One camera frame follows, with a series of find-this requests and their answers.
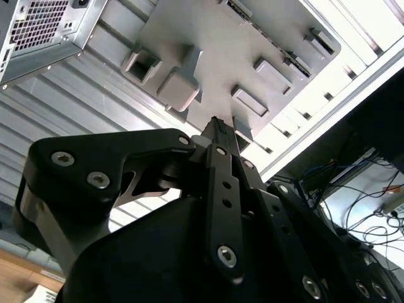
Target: black metal bracket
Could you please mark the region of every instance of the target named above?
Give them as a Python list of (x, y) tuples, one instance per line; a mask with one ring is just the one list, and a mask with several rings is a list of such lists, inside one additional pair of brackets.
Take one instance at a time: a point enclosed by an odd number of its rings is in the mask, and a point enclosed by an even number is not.
[[(288, 184), (266, 188), (230, 129), (214, 118), (195, 141), (161, 129), (32, 145), (15, 224), (59, 261), (60, 302), (401, 302)], [(169, 188), (181, 198), (108, 231), (113, 207)]]

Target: metal mesh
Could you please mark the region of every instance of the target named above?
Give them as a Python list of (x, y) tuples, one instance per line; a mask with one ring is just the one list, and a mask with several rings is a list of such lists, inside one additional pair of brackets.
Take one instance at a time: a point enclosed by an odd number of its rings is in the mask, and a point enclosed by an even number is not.
[(14, 23), (11, 43), (15, 50), (53, 42), (69, 1), (31, 0), (25, 20)]

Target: white sticker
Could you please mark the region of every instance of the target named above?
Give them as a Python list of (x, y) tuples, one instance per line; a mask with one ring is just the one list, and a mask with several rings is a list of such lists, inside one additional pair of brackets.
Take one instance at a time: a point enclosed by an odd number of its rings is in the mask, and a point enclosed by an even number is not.
[(53, 273), (50, 273), (50, 272), (48, 272), (46, 270), (41, 270), (40, 273), (41, 273), (41, 275), (48, 276), (49, 278), (52, 278), (52, 279), (54, 279), (56, 281), (59, 281), (59, 282), (62, 282), (62, 283), (66, 282), (65, 278), (62, 278), (61, 276), (57, 276), (57, 275), (55, 275)]

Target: wooden surface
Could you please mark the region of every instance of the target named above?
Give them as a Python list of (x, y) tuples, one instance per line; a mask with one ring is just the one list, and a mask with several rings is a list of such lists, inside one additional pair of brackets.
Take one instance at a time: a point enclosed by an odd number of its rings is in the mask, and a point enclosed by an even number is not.
[(60, 291), (63, 284), (41, 275), (41, 270), (44, 268), (0, 250), (0, 302), (20, 303), (38, 284)]

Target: blue cable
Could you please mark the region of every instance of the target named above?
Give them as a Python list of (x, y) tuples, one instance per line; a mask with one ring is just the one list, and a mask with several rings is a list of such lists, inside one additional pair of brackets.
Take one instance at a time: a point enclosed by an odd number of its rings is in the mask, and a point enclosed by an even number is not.
[[(371, 161), (369, 161), (369, 159), (363, 159), (361, 162), (359, 162), (358, 164), (351, 164), (351, 165), (339, 165), (337, 166), (338, 169), (347, 169), (349, 167), (356, 167), (356, 166), (361, 166), (364, 165), (365, 163), (369, 163)], [(307, 171), (304, 172), (303, 177), (307, 176), (308, 174), (310, 174), (311, 172), (314, 172), (316, 170), (322, 169), (324, 167), (327, 167), (328, 165), (320, 165), (320, 166), (315, 166), (312, 167), (311, 169), (308, 169)]]

